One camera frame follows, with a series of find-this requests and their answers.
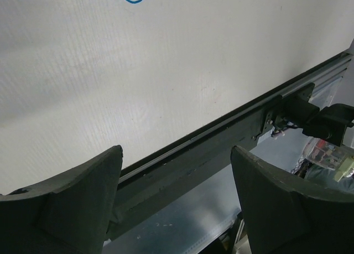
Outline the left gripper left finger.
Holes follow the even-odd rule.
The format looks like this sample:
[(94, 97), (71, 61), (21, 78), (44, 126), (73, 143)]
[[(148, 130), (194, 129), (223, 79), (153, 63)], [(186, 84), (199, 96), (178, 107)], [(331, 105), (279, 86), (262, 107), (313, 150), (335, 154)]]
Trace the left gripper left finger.
[(101, 253), (122, 169), (113, 146), (1, 196), (1, 253)]

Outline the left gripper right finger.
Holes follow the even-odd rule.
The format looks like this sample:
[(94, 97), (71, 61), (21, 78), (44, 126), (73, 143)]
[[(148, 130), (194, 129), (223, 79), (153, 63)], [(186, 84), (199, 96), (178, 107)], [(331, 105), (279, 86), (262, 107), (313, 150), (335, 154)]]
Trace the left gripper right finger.
[(252, 253), (353, 253), (353, 195), (275, 167), (240, 146), (231, 165)]

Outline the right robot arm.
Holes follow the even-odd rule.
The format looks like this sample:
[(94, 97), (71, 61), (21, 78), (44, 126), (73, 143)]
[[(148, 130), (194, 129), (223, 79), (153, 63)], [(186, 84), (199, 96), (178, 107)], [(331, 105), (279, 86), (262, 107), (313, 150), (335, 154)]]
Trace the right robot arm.
[(265, 120), (278, 131), (301, 129), (306, 136), (340, 147), (346, 130), (353, 127), (353, 107), (337, 103), (320, 109), (309, 102), (314, 87), (314, 83), (309, 83), (282, 97)]

